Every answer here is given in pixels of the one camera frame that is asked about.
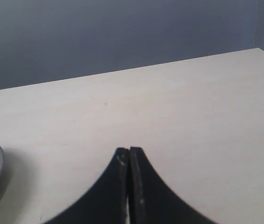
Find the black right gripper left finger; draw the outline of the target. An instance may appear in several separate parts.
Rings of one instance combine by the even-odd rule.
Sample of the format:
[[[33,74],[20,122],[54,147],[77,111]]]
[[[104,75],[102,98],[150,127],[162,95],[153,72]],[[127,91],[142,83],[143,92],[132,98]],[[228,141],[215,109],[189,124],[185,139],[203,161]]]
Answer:
[[[48,224],[124,224],[127,214],[129,150],[117,148],[95,184]]]

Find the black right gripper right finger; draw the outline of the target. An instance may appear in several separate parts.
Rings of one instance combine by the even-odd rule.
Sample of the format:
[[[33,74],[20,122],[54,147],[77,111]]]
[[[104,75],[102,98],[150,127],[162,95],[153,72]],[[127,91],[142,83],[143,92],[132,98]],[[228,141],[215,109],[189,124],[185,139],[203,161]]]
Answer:
[[[129,151],[128,201],[131,224],[213,224],[179,198],[140,147]]]

